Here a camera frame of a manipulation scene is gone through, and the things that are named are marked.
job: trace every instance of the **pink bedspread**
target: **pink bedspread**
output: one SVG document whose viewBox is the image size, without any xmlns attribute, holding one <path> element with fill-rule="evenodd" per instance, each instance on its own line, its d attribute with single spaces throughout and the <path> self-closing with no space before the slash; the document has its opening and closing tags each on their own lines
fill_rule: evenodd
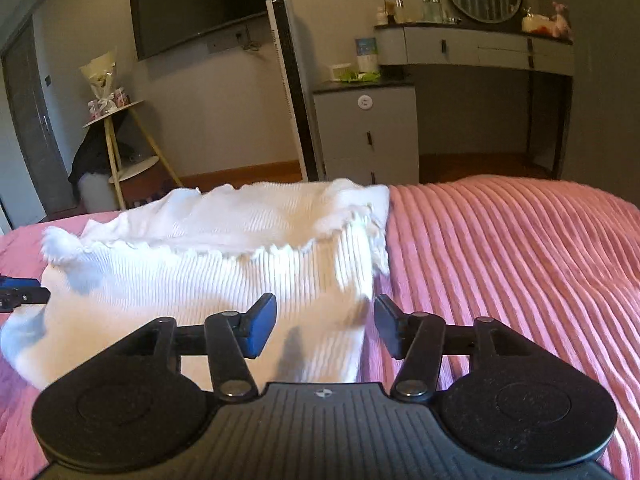
<svg viewBox="0 0 640 480">
<path fill-rule="evenodd" d="M 620 412 L 602 463 L 639 479 L 640 211 L 577 184 L 499 177 L 392 187 L 391 199 L 391 276 L 377 292 L 449 323 L 496 317 L 598 380 Z M 87 218 L 56 224 L 77 233 Z M 1 273 L 41 275 L 43 227 L 0 238 Z M 370 322 L 362 380 L 389 386 L 398 368 Z M 442 387 L 466 372 L 465 359 L 444 359 Z M 36 391 L 4 360 L 0 388 L 0 479 L 24 480 L 45 463 L 30 429 Z"/>
</svg>

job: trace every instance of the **white knitted sweater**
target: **white knitted sweater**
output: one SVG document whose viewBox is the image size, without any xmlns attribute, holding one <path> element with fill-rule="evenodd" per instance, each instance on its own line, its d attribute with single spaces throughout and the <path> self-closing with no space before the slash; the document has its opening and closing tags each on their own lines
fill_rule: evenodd
<svg viewBox="0 0 640 480">
<path fill-rule="evenodd" d="M 276 328 L 249 362 L 258 385 L 353 381 L 387 215 L 386 187 L 337 180 L 178 189 L 79 238 L 49 228 L 51 300 L 12 314 L 2 351 L 43 388 L 156 317 L 200 324 L 272 292 Z M 210 388 L 206 358 L 184 358 L 182 373 Z"/>
</svg>

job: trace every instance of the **green item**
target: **green item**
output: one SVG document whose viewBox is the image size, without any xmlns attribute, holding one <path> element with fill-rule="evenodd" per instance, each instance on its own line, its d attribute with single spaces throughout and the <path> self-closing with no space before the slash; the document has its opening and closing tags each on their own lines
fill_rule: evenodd
<svg viewBox="0 0 640 480">
<path fill-rule="evenodd" d="M 372 82 L 380 79 L 380 72 L 363 72 L 356 73 L 353 70 L 349 70 L 340 76 L 340 81 L 343 83 L 362 83 Z"/>
</svg>

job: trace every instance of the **metal screw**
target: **metal screw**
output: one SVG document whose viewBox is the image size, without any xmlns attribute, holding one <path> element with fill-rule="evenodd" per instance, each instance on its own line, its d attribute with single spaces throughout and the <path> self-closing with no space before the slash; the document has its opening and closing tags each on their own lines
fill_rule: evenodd
<svg viewBox="0 0 640 480">
<path fill-rule="evenodd" d="M 419 397 L 427 392 L 427 385 L 422 381 L 402 381 L 396 385 L 396 392 L 405 397 Z"/>
<path fill-rule="evenodd" d="M 227 397 L 242 397 L 251 391 L 251 385 L 247 381 L 227 381 L 220 386 L 220 392 Z"/>
</svg>

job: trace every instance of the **round knob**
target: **round knob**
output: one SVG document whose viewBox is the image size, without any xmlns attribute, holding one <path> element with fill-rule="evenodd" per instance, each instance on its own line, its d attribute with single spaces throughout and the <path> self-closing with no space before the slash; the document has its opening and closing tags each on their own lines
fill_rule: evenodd
<svg viewBox="0 0 640 480">
<path fill-rule="evenodd" d="M 371 110 L 371 107 L 373 106 L 373 99 L 369 95 L 361 95 L 358 98 L 358 106 L 363 110 Z"/>
</svg>

